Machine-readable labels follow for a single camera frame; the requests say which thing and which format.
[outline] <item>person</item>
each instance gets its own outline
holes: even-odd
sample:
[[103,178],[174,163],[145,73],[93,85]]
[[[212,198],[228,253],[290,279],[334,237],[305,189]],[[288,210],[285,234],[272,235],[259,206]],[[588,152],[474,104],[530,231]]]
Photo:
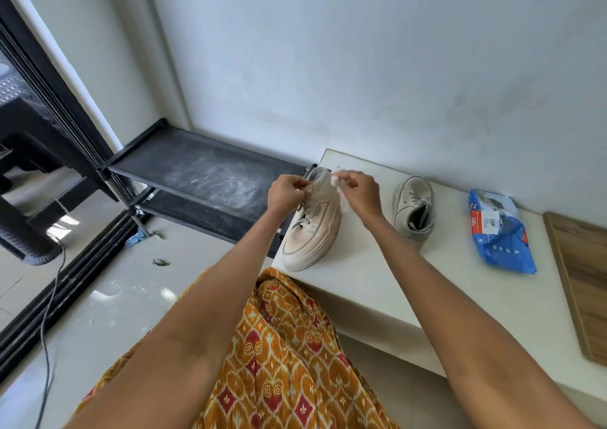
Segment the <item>person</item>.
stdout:
[[[335,175],[477,428],[594,427],[498,322],[400,238],[373,177]],[[397,427],[320,306],[274,269],[258,279],[307,184],[294,175],[272,184],[263,216],[104,375],[66,428]]]

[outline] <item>white sneaker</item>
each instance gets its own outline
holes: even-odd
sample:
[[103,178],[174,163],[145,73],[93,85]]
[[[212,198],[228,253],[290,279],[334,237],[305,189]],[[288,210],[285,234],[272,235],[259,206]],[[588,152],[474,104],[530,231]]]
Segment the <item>white sneaker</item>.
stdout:
[[329,251],[338,236],[341,208],[337,188],[331,186],[331,171],[312,169],[306,189],[312,195],[295,213],[282,247],[282,264],[291,272],[303,271]]
[[434,229],[434,191],[422,177],[409,177],[394,195],[392,225],[420,250]]

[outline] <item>white sticker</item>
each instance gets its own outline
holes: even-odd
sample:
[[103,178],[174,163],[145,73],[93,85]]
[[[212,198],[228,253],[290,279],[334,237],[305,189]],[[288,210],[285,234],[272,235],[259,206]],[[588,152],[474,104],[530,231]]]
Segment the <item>white sticker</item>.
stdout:
[[499,234],[500,233],[500,213],[495,210],[481,211],[481,225],[483,234]]

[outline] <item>person's left hand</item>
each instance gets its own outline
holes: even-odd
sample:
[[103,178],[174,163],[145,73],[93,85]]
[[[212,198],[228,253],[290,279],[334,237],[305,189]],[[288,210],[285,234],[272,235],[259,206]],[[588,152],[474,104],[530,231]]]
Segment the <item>person's left hand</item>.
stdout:
[[268,191],[268,211],[286,217],[303,202],[309,181],[298,175],[281,175]]

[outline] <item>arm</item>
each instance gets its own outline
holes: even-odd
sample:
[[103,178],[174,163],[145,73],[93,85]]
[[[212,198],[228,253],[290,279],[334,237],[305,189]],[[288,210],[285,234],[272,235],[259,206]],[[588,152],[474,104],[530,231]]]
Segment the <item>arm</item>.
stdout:
[[308,181],[281,175],[268,211],[166,313],[117,377],[65,429],[192,427],[205,407],[276,230]]
[[373,177],[337,175],[476,427],[594,428],[504,327],[398,235],[383,216]]

